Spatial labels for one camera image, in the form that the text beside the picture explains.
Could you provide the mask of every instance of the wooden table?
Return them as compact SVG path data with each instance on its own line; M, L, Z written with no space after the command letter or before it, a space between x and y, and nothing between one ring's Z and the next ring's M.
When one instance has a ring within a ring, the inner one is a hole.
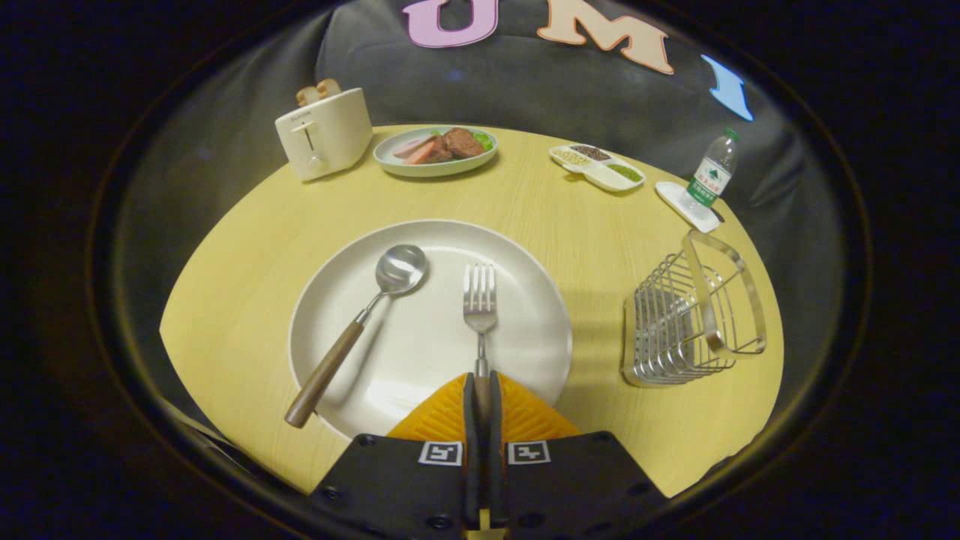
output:
M573 360L555 407L582 431L610 430L667 496L696 482L763 428L780 389L783 338L773 287L756 248L721 200L726 223L712 235L753 271L768 330L766 351L731 370L667 389L637 388L619 374L623 303L689 230L654 184L683 181L649 165L645 185L611 194L554 163L569 141L490 129L498 155L442 180L383 172L372 148L419 126L374 129L367 155L312 183L286 165L214 227L183 268L160 325L186 389L239 449L304 493L348 441L312 418L302 430L283 415L297 394L287 354L301 291L333 254L388 225L425 218L471 222L525 247L563 294Z

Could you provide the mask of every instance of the wire basket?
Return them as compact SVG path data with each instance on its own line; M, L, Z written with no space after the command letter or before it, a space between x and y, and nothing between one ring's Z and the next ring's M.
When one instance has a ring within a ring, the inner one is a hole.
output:
M637 386L683 384L766 347L763 308L746 262L698 231L684 237L681 251L660 263L624 310L621 371Z

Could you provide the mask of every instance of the seeds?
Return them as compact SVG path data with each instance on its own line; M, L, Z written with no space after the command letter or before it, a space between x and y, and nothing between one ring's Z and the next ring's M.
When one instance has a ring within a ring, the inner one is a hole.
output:
M557 150L553 155L571 165L584 166L590 164L590 160L569 150Z
M617 165L617 164L611 164L607 166L613 169L614 171L620 173L622 176L627 177L627 179L630 180L631 182L640 182L641 180L643 180L643 177L640 176L634 169L630 167Z
M587 146L586 144L578 144L576 146L571 146L570 148L572 148L573 150L576 150L577 152L580 152L584 156L589 156L598 161L610 159L610 156L601 152L599 148L596 148L593 146Z

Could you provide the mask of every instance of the green bottle label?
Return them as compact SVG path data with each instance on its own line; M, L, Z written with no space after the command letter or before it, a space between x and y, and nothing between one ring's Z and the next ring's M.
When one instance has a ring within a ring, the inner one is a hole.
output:
M713 201L717 200L729 181L730 173L713 161L704 159L697 168L697 172L693 174L693 178L690 179L686 192L701 205L709 207Z

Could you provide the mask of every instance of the green beans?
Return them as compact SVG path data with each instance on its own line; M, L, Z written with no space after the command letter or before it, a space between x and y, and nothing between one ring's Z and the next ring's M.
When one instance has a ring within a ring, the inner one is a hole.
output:
M634 169L626 167L624 165L611 164L607 165L609 168L620 173L622 176L626 177L631 182L640 182L643 180L643 177L639 175Z

